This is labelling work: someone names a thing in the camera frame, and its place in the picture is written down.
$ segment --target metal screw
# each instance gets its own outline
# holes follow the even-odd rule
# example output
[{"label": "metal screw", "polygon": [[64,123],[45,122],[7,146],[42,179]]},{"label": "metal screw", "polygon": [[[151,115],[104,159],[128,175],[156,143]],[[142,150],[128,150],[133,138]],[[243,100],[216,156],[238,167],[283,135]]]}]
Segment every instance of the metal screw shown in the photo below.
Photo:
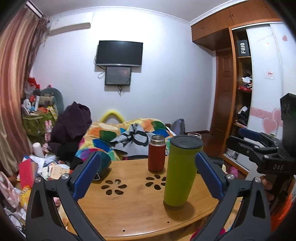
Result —
[{"label": "metal screw", "polygon": [[68,174],[68,173],[64,173],[64,174],[62,175],[62,179],[66,180],[66,179],[68,179],[68,178],[69,178],[69,174]]},{"label": "metal screw", "polygon": [[257,182],[257,183],[261,183],[261,179],[260,179],[259,177],[256,177],[256,178],[255,178],[255,182]]},{"label": "metal screw", "polygon": [[226,177],[229,180],[233,180],[235,178],[235,176],[233,174],[231,174],[231,173],[227,174]]},{"label": "metal screw", "polygon": [[36,183],[41,182],[41,177],[37,177],[37,178],[35,178],[35,182],[36,182]]}]

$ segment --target human hand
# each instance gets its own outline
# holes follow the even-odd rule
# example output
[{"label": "human hand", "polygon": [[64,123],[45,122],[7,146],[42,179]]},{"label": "human hand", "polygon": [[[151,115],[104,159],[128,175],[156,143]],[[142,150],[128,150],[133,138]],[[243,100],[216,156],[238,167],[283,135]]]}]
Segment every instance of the human hand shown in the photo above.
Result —
[{"label": "human hand", "polygon": [[260,179],[261,179],[261,182],[262,182],[263,187],[265,189],[268,201],[273,200],[274,195],[268,192],[269,190],[272,189],[272,183],[266,179],[266,176],[261,176]]}]

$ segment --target flower-shaped cutout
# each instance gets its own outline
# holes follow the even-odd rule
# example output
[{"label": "flower-shaped cutout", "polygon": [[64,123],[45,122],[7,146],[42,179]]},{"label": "flower-shaped cutout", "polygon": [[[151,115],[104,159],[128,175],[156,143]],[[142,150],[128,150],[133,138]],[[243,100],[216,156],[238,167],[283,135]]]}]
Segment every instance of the flower-shaped cutout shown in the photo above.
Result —
[{"label": "flower-shaped cutout", "polygon": [[[156,178],[156,180],[158,180],[158,179],[161,178],[161,176],[158,175],[158,174],[155,174],[154,177]],[[154,184],[154,182],[156,181],[154,177],[146,177],[146,180],[151,181],[151,182],[147,182],[147,183],[145,184],[146,187],[151,187],[151,186]],[[161,186],[165,186],[166,177],[163,177],[163,178],[161,179],[161,181],[162,181],[162,182],[160,183],[160,185],[161,185]],[[159,185],[159,184],[154,184],[154,189],[155,189],[155,190],[160,190],[160,189],[161,189],[161,186],[160,186],[160,185]]]},{"label": "flower-shaped cutout", "polygon": [[[113,182],[112,180],[106,180],[105,183],[109,184],[109,185],[103,185],[101,188],[104,190],[104,189],[107,189],[107,188],[110,188],[110,185],[118,185],[117,187],[119,189],[125,189],[127,187],[126,184],[122,184],[122,185],[119,185],[121,183],[121,180],[120,179],[115,179],[115,182]],[[111,194],[113,193],[112,189],[108,189],[106,191],[106,194],[108,196],[110,196]],[[121,191],[121,190],[118,190],[118,189],[115,189],[114,190],[114,193],[116,193],[117,195],[122,195],[124,192]]]}]

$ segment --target yellow foam arch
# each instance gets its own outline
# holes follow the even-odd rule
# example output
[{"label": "yellow foam arch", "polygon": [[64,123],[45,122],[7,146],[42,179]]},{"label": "yellow foam arch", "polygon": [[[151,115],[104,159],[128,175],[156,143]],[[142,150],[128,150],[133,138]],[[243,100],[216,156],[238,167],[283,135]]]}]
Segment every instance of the yellow foam arch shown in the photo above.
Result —
[{"label": "yellow foam arch", "polygon": [[114,115],[116,116],[116,118],[119,120],[120,123],[123,123],[125,122],[123,116],[121,114],[119,114],[116,110],[109,110],[107,111],[103,116],[102,118],[99,120],[99,122],[103,122],[105,123],[106,119],[111,116],[111,115]]}]

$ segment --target stainless steel bottle rim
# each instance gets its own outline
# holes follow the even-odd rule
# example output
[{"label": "stainless steel bottle rim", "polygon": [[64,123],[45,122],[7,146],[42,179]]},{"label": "stainless steel bottle rim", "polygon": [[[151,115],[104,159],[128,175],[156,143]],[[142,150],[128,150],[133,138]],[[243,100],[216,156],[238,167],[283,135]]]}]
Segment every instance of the stainless steel bottle rim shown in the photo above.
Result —
[{"label": "stainless steel bottle rim", "polygon": [[165,137],[162,135],[153,135],[151,137],[150,143],[156,146],[162,146],[165,144]]}]

